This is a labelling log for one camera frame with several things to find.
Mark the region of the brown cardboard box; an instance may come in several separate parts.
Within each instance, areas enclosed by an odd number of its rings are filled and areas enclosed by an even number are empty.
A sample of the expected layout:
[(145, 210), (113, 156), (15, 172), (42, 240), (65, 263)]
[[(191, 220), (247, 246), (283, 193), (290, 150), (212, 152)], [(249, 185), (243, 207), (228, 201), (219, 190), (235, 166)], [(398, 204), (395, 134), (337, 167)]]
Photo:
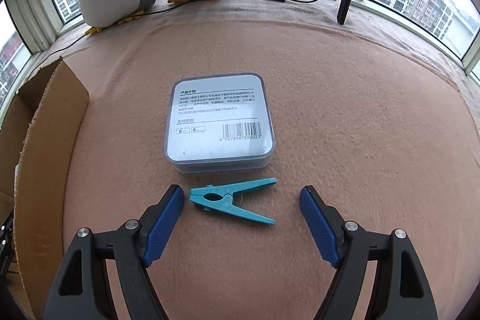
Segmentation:
[(64, 256), (64, 194), (88, 104), (58, 58), (21, 86), (1, 121), (1, 217), (13, 216), (17, 268), (9, 290), (28, 319), (43, 315)]

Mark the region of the teal clothespin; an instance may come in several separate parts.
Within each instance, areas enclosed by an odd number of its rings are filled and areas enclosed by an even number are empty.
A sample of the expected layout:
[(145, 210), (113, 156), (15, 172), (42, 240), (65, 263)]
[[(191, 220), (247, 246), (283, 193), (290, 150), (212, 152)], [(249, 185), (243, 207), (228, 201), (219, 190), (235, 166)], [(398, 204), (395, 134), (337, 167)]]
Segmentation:
[(245, 210), (234, 204), (236, 196), (252, 193), (277, 183), (276, 178), (256, 179), (233, 184), (208, 185), (202, 188), (191, 188), (189, 201), (201, 206), (206, 211), (216, 211), (236, 218), (246, 219), (254, 223), (275, 225), (276, 221), (267, 216)]

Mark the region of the clear square plastic case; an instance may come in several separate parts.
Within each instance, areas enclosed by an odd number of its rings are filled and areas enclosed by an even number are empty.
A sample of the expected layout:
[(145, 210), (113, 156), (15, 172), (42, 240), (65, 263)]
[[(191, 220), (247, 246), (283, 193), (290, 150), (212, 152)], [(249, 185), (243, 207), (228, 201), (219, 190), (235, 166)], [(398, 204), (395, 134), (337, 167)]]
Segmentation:
[(172, 87), (164, 154), (182, 174), (261, 169), (275, 146), (260, 75), (186, 78)]

